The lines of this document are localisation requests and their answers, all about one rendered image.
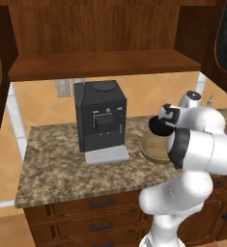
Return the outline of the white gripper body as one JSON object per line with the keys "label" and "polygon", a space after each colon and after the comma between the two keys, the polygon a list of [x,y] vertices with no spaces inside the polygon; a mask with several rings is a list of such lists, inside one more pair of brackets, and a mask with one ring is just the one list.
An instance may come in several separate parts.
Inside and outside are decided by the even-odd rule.
{"label": "white gripper body", "polygon": [[166,103],[160,107],[158,112],[158,118],[160,120],[172,118],[172,111],[170,110],[170,104]]}

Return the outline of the black small bowl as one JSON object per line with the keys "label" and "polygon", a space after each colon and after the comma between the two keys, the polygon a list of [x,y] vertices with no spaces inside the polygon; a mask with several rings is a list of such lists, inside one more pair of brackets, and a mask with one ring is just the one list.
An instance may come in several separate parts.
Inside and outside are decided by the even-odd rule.
{"label": "black small bowl", "polygon": [[149,129],[157,136],[169,136],[175,130],[174,127],[163,124],[158,116],[153,116],[149,120]]}

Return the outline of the tan wooden large bowl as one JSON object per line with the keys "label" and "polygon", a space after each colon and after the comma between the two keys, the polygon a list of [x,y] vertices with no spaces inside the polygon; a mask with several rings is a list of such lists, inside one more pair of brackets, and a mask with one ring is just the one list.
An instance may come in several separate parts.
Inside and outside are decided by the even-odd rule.
{"label": "tan wooden large bowl", "polygon": [[147,132],[139,142],[139,149],[146,159],[156,164],[169,164],[166,137]]}

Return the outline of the black coffee machine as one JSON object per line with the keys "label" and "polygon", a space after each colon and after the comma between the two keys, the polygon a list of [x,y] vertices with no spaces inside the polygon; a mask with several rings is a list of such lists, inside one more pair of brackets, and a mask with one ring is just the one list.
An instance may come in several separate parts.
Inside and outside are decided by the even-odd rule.
{"label": "black coffee machine", "polygon": [[86,164],[129,160],[127,98],[117,81],[75,83],[73,90],[79,149]]}

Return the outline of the brown wooden cupboard door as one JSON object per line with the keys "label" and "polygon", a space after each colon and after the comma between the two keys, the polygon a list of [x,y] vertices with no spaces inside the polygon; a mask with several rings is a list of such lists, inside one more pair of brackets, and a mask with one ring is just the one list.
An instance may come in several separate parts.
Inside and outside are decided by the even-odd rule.
{"label": "brown wooden cupboard door", "polygon": [[203,208],[185,219],[179,227],[178,237],[186,247],[215,241],[225,221],[221,215],[227,211],[227,192],[213,194]]}

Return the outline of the grey wall socket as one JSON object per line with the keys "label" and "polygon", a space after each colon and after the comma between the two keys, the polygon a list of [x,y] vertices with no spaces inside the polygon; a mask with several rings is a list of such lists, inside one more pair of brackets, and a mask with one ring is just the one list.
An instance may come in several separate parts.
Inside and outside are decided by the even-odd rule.
{"label": "grey wall socket", "polygon": [[85,83],[85,78],[73,78],[73,79],[71,79],[72,95],[74,95],[74,85],[76,83]]}
{"label": "grey wall socket", "polygon": [[57,97],[70,97],[71,88],[70,81],[68,79],[59,79],[55,81]]}

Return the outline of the open wooden wall cabinet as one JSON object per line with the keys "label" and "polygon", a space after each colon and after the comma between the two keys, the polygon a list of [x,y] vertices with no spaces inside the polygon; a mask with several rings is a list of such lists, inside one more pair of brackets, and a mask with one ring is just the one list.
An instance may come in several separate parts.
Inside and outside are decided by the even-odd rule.
{"label": "open wooden wall cabinet", "polygon": [[13,81],[194,71],[175,50],[177,1],[41,1],[11,8]]}

